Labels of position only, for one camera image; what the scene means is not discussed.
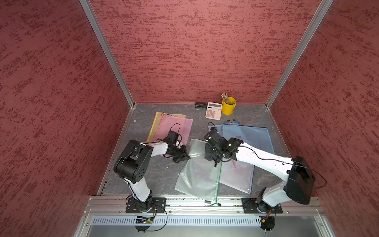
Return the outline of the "pink mesh document bag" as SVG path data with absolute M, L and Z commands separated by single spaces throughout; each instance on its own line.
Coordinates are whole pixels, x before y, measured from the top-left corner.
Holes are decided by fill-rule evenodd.
M 190 136 L 190 130 L 192 127 L 193 120 L 186 118 L 173 117 L 170 115 L 164 115 L 162 121 L 158 127 L 156 134 L 153 137 L 153 141 L 158 139 L 163 140 L 168 132 L 174 131 L 178 134 L 179 140 L 183 145 L 187 145 Z

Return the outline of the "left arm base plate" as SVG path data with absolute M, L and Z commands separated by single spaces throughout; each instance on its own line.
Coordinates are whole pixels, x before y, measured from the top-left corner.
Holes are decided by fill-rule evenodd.
M 130 197 L 126 201 L 126 213 L 134 214 L 154 214 L 154 213 L 164 213 L 167 198 L 148 198 L 146 202 L 141 202 L 136 198 Z

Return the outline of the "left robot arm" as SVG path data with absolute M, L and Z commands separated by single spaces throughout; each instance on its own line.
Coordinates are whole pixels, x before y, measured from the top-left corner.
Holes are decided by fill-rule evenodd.
M 172 158 L 175 163 L 190 160 L 186 146 L 179 142 L 158 140 L 142 143 L 130 140 L 113 167 L 114 172 L 128 184 L 132 192 L 131 198 L 142 212 L 153 208 L 153 195 L 147 186 L 145 174 L 151 158 L 155 156 Z

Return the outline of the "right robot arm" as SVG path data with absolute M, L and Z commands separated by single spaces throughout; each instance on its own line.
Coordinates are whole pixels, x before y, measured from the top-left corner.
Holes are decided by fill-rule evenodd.
M 312 170 L 303 157 L 281 157 L 255 148 L 240 139 L 229 140 L 211 129 L 204 136 L 211 149 L 211 157 L 216 161 L 235 160 L 259 167 L 281 179 L 281 182 L 263 188 L 255 199 L 254 206 L 260 213 L 269 213 L 283 202 L 294 201 L 302 205 L 311 202 L 315 177 L 318 173 Z

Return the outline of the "yellow mesh document bag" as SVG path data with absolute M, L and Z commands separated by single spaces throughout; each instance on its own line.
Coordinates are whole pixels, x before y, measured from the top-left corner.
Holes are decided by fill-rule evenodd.
M 153 125 L 152 125 L 151 130 L 150 130 L 147 142 L 152 142 L 154 140 L 155 134 L 156 134 L 156 132 L 160 126 L 160 123 L 161 123 L 161 121 L 165 115 L 173 116 L 173 117 L 177 117 L 177 118 L 186 118 L 186 115 L 182 115 L 182 114 L 167 114 L 167 113 L 163 113 L 163 112 L 156 112 L 156 115 L 155 115 Z

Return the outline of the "green mesh document bag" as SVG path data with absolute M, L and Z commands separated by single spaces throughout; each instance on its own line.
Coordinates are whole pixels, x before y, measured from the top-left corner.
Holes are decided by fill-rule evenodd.
M 206 145 L 205 141 L 199 139 L 190 141 L 190 160 L 181 170 L 175 190 L 215 204 L 218 199 L 222 166 L 205 158 Z

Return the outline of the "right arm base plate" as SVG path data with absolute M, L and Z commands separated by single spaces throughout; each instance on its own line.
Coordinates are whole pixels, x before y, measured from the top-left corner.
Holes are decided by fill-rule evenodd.
M 282 214 L 283 210 L 280 204 L 271 207 L 263 201 L 257 201 L 257 198 L 242 198 L 242 208 L 245 214 Z

